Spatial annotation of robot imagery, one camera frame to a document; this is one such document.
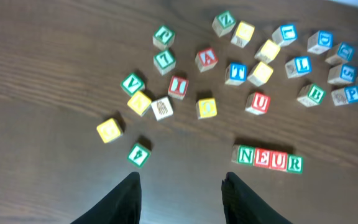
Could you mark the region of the red I block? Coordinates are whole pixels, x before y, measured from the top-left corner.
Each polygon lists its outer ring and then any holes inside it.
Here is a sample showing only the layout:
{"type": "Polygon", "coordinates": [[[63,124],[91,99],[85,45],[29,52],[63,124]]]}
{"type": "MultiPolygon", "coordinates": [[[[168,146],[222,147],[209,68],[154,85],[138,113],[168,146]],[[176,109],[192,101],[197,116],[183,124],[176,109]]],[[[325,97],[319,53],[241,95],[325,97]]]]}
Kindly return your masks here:
{"type": "Polygon", "coordinates": [[[189,81],[184,78],[172,76],[168,87],[168,95],[179,100],[184,99],[188,88],[189,81]]]}

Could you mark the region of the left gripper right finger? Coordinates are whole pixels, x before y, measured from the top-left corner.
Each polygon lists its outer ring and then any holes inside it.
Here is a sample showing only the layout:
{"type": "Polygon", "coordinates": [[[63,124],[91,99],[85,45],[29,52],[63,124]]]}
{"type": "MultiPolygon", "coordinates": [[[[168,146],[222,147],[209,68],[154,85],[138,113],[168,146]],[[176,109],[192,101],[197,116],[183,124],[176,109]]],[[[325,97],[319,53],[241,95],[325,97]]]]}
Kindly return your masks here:
{"type": "Polygon", "coordinates": [[[290,223],[234,172],[226,174],[221,184],[221,192],[227,224],[290,223]]]}

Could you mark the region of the green R block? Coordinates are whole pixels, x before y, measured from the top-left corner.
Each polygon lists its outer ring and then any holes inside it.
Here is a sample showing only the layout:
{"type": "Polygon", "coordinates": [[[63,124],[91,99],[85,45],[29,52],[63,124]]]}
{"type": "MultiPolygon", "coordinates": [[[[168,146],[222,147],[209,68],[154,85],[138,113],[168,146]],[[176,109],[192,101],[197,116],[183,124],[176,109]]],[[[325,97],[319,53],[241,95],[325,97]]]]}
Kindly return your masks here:
{"type": "Polygon", "coordinates": [[[294,173],[294,174],[302,174],[303,164],[304,164],[303,157],[289,154],[287,172],[294,173]]]}

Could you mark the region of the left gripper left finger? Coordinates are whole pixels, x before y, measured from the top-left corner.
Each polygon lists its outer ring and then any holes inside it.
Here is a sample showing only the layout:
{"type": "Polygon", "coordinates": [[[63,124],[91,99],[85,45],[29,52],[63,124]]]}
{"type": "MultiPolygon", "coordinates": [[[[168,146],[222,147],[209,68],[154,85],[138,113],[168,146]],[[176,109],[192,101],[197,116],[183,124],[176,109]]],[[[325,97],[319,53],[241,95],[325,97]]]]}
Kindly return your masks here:
{"type": "Polygon", "coordinates": [[[141,208],[140,174],[131,172],[71,224],[139,224],[141,208]]]}

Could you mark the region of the green N block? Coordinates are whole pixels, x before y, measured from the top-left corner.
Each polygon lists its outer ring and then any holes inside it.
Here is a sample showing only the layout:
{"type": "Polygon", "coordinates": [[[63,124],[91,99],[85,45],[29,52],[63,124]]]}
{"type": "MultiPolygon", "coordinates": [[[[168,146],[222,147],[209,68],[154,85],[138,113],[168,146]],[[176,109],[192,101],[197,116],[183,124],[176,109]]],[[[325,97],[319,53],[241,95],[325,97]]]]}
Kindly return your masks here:
{"type": "Polygon", "coordinates": [[[254,165],[255,147],[235,144],[232,147],[231,162],[252,166],[254,165]]]}

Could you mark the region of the red E block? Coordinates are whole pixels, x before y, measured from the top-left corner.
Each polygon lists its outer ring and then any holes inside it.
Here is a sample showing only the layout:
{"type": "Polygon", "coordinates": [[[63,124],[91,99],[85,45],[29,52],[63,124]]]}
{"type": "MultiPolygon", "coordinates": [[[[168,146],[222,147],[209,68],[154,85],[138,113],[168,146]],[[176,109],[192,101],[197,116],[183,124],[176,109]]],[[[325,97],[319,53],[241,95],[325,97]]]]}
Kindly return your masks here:
{"type": "Polygon", "coordinates": [[[255,148],[254,166],[268,169],[272,152],[268,149],[255,148]]]}

